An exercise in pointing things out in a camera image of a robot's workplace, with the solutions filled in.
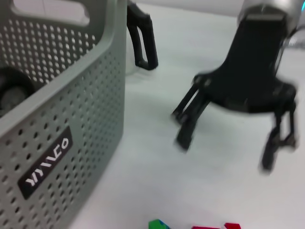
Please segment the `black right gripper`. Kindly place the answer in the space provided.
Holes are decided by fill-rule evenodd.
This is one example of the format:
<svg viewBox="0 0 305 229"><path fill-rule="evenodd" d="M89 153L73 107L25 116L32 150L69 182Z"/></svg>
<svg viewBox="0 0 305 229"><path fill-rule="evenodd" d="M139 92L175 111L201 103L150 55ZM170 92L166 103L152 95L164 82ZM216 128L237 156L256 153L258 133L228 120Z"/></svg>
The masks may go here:
<svg viewBox="0 0 305 229"><path fill-rule="evenodd" d="M277 60L288 37L285 17L243 19L224 62L195 76L199 105L257 114L295 108L296 87L277 78Z"/></svg>

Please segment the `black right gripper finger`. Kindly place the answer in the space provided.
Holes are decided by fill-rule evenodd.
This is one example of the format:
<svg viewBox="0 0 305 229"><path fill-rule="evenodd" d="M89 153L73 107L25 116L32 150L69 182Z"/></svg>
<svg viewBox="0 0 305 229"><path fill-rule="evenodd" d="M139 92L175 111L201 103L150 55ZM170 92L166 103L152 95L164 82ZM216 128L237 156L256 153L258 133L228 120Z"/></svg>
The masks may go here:
<svg viewBox="0 0 305 229"><path fill-rule="evenodd" d="M209 102L202 86L199 83L193 83L172 112L173 119L180 125L175 141L184 152L189 150L198 119Z"/></svg>
<svg viewBox="0 0 305 229"><path fill-rule="evenodd" d="M295 107L290 107L289 111L289 134L282 139L281 138L281 122L282 116L285 111L278 110L274 113L275 116L275 126L271 130L267 142L265 144L264 152L261 158L261 167L265 172L271 172L274 167L276 152L281 147L291 147L296 148L296 136L295 136Z"/></svg>

